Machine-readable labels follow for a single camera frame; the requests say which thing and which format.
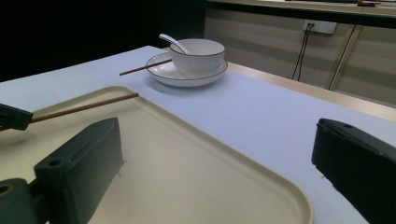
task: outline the white ceramic bowl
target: white ceramic bowl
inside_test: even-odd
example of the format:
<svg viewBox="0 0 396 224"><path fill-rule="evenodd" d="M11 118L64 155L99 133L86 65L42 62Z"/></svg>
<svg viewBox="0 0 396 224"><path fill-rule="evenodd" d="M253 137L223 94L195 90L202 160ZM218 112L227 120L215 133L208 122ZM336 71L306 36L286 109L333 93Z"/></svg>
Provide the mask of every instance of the white ceramic bowl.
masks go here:
<svg viewBox="0 0 396 224"><path fill-rule="evenodd" d="M170 48L175 68L186 77L207 76L224 62L225 48L219 42L208 39L182 39L178 42L192 53L185 54L174 44Z"/></svg>

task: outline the white spoon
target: white spoon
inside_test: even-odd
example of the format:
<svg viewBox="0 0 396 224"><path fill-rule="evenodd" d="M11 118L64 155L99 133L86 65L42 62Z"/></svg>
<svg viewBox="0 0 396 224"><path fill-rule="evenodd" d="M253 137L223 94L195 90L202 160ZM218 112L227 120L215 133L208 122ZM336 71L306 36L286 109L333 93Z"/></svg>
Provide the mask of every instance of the white spoon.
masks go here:
<svg viewBox="0 0 396 224"><path fill-rule="evenodd" d="M179 49L181 49L181 51L183 51L183 53L185 54L191 54L191 52L189 50L187 50L186 48L184 48L183 45L181 45L177 40L175 40L174 38L172 38L169 35L164 35L164 34L160 34L160 38L164 39L172 44L175 44Z"/></svg>

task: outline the wooden chopstick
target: wooden chopstick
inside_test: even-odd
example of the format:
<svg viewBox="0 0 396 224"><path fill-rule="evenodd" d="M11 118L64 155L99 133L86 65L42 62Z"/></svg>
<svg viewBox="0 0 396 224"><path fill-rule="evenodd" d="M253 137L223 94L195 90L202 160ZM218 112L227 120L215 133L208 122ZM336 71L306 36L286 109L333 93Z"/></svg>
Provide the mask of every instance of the wooden chopstick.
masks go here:
<svg viewBox="0 0 396 224"><path fill-rule="evenodd" d="M159 62L159 63L152 63L151 65L138 67L136 69L132 69L132 70L120 73L120 76L127 75L127 74L130 74L130 73L133 73L133 72L137 72L137 71L140 71L140 70L143 70L143 69L150 68L150 67L154 67L154 66L157 66L157 65L160 65L160 64L163 64L163 63L170 63L170 62L172 62L172 59L168 59L168 60L165 60L165 61L162 61L162 62Z"/></svg>
<svg viewBox="0 0 396 224"><path fill-rule="evenodd" d="M101 105L109 105L109 104L113 104L113 103L116 103L116 102L119 102L119 101L128 100L128 99L131 99L131 98L135 98L137 96L139 96L139 94L137 92L135 92L135 93L131 93L131 94L128 94L128 95L112 98L112 99L109 99L109 100L104 100L104 101L93 103L93 104L89 104L89 105L82 105L82 106L79 106L79 107L76 107L76 108L67 109L67 110L64 110L64 111L60 111L60 112L44 115L44 116L41 116L41 117L33 118L30 121L30 123L37 123L39 121L43 121L43 120L46 120L46 119L58 118L60 116L77 113L79 111L83 111L83 110L87 110L87 109L92 109L92 108L95 108L95 107L98 107L98 106L101 106ZM8 130L8 129L9 128L0 127L0 132Z"/></svg>

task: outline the black cable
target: black cable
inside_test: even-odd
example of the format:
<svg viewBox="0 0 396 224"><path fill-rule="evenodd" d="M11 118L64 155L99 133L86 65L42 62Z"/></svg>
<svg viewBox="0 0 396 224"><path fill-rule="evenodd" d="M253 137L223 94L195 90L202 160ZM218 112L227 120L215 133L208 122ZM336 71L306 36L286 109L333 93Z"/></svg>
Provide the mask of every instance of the black cable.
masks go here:
<svg viewBox="0 0 396 224"><path fill-rule="evenodd" d="M297 63L296 63L296 67L294 68L293 76L291 77L291 79L294 79L295 73L296 73L296 71L297 71L297 67L298 67L298 65L299 65L299 61L300 61L300 59L301 59L301 57L302 57L302 55L303 55L303 49L304 49L305 42L306 42L305 40L306 40L306 38L307 38L307 36L308 36L308 30L311 30L311 28L312 28L313 26L314 26L314 24L308 23L308 25L307 25L307 27L306 27L306 30L305 30L305 33L304 33L303 44L301 45L300 54L299 54L299 56L298 56Z"/></svg>
<svg viewBox="0 0 396 224"><path fill-rule="evenodd" d="M297 77L297 81L300 81L300 74L301 74L301 68L303 67L303 58L304 58L304 55L305 55L305 49L306 49L306 43L308 42L308 37L309 37L309 32L311 32L311 29L312 29L312 27L314 26L314 24L311 24L311 26L309 26L307 29L306 29L306 38L305 38L305 43L304 43L304 50L303 50L303 55L301 56L301 60L300 60L300 71L299 71L299 74L298 74L298 77Z"/></svg>

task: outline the white table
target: white table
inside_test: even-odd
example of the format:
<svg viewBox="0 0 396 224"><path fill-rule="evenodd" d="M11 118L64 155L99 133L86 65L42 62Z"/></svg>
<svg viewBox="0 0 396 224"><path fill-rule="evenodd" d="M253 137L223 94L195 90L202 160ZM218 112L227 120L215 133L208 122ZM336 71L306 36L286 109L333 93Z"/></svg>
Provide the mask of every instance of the white table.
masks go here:
<svg viewBox="0 0 396 224"><path fill-rule="evenodd" d="M396 146L396 122L230 70L197 88L165 86L146 70L119 76L162 52L143 47L3 82L0 103L34 112L81 94L123 86L290 179L313 204L315 223L367 223L312 164L316 124L320 118L336 119Z"/></svg>

